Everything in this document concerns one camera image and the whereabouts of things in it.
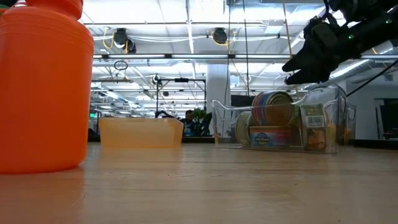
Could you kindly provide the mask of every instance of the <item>can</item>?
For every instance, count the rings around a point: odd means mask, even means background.
[[[260,126],[287,126],[294,115],[292,103],[292,97],[286,92],[262,92],[253,100],[253,119]]]
[[[258,126],[249,129],[253,147],[290,146],[290,127],[288,126]]]
[[[327,123],[323,105],[302,105],[300,108],[304,149],[326,152]]]
[[[243,146],[250,145],[250,135],[249,135],[249,127],[254,126],[254,120],[251,116],[250,111],[245,111],[239,114],[236,125],[235,125],[235,135],[236,139]]]

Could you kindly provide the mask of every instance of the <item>table surface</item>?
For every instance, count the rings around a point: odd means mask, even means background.
[[[102,150],[80,168],[0,175],[0,223],[398,223],[398,152]]]

